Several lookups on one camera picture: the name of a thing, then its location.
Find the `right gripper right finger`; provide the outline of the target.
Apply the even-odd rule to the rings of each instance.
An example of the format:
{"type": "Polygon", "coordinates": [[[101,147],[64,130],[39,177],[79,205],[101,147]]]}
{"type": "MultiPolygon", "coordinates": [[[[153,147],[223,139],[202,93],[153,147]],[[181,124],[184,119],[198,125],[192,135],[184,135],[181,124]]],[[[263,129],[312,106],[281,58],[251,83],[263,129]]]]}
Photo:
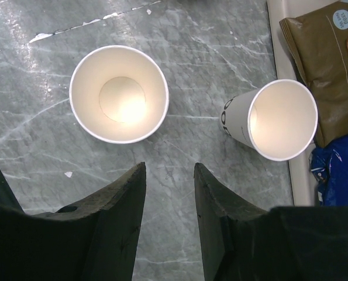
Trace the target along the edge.
{"type": "Polygon", "coordinates": [[[206,280],[348,280],[348,207],[249,203],[194,167],[206,280]]]}

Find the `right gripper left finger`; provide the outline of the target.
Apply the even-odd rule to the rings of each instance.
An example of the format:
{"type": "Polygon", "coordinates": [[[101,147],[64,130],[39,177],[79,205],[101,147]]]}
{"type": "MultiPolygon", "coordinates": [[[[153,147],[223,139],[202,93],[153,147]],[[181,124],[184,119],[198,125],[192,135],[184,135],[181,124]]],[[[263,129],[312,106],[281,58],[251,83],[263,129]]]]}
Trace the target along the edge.
{"type": "Polygon", "coordinates": [[[0,280],[131,280],[146,165],[54,213],[0,205],[0,280]]]}

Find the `white paper coffee cup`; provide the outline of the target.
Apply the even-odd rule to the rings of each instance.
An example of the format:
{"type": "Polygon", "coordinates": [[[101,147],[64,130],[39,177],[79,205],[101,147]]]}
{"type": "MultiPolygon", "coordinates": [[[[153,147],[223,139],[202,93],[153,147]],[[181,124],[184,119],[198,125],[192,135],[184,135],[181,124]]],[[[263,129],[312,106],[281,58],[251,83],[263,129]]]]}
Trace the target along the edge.
{"type": "Polygon", "coordinates": [[[157,63],[128,46],[104,46],[77,64],[69,85],[71,110],[81,127],[108,143],[130,144],[154,134],[170,102],[157,63]]]}

